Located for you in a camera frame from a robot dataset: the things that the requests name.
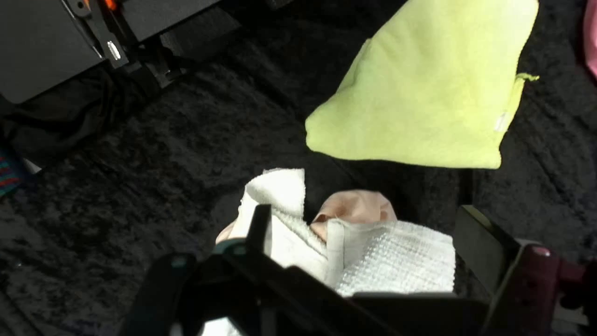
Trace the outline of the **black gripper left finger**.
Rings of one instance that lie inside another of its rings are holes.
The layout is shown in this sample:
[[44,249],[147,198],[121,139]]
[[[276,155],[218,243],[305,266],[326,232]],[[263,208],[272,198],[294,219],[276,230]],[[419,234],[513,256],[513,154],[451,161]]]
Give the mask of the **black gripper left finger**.
[[251,253],[263,253],[268,225],[270,225],[270,208],[257,206],[253,210],[253,217],[246,236],[246,241]]

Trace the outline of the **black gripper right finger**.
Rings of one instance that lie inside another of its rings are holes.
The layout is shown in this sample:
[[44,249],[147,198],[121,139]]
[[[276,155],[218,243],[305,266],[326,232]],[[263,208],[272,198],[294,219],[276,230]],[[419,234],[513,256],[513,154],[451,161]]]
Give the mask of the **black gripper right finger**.
[[473,206],[457,211],[455,239],[464,267],[485,294],[494,295],[520,245]]

